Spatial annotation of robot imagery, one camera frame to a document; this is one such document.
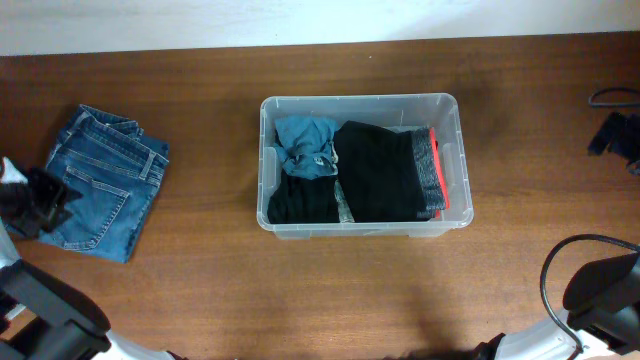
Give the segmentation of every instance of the crumpled blue cloth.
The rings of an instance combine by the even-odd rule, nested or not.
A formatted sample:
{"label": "crumpled blue cloth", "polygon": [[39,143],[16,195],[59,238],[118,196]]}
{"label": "crumpled blue cloth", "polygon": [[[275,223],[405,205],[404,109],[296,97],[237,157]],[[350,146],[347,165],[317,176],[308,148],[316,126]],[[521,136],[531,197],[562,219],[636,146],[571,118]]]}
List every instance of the crumpled blue cloth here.
{"label": "crumpled blue cloth", "polygon": [[313,180],[338,174],[333,134],[340,125],[335,120],[292,115],[276,119],[275,125],[282,146],[274,148],[288,175]]}

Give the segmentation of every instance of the jeans back pocket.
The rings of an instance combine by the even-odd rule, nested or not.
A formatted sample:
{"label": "jeans back pocket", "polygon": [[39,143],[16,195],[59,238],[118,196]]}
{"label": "jeans back pocket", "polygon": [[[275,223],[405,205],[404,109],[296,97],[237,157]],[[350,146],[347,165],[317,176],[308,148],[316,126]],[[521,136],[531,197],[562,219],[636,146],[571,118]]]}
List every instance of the jeans back pocket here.
{"label": "jeans back pocket", "polygon": [[109,230],[129,193],[96,181],[71,166],[67,166],[62,181],[80,192],[82,198],[65,206],[73,216],[55,230],[54,236],[65,249],[93,249]]}

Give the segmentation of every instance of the wooden table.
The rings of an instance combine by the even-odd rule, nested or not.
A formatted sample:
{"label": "wooden table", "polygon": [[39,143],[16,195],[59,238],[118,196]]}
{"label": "wooden table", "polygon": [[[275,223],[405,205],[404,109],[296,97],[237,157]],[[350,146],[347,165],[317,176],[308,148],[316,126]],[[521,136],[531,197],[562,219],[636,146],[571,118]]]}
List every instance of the wooden table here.
{"label": "wooden table", "polygon": [[[470,348],[546,313],[554,244],[638,241],[640,179],[588,157],[608,110],[640,86],[640,33],[0,58],[0,151],[43,165],[78,103],[171,144],[130,263],[36,242],[24,258],[93,298],[121,334],[191,359],[372,359]],[[271,95],[448,92],[460,105],[475,219],[438,238],[281,241],[256,222],[259,106]],[[553,304],[585,262],[551,268]]]}

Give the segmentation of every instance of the red strip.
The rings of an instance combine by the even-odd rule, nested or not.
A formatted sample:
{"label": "red strip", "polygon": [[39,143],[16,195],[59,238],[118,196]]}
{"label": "red strip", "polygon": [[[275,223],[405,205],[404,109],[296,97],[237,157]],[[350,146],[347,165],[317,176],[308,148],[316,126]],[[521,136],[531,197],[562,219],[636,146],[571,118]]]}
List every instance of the red strip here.
{"label": "red strip", "polygon": [[433,151],[433,161],[436,164],[436,173],[438,174],[438,181],[440,182],[440,188],[442,189],[442,194],[444,195],[444,203],[446,204],[445,209],[449,208],[449,192],[447,192],[447,184],[444,181],[444,176],[442,175],[442,167],[440,166],[440,156],[438,156],[438,147],[436,142],[436,131],[431,128],[429,129],[429,138],[431,139],[431,150]]}

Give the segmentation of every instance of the storage box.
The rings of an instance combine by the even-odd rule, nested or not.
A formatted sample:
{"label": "storage box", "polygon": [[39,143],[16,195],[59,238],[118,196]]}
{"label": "storage box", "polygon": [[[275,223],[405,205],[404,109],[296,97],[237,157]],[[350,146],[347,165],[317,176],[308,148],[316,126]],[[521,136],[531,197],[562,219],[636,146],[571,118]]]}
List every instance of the storage box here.
{"label": "storage box", "polygon": [[[267,208],[271,195],[280,185],[282,169],[273,148],[274,120],[289,115],[327,116],[340,124],[353,120],[398,132],[421,126],[434,127],[449,192],[449,209],[441,211],[438,218],[420,222],[270,224]],[[473,204],[456,99],[449,94],[278,96],[266,99],[260,107],[257,217],[263,229],[273,231],[280,239],[369,235],[433,237],[469,225],[473,219]]]}

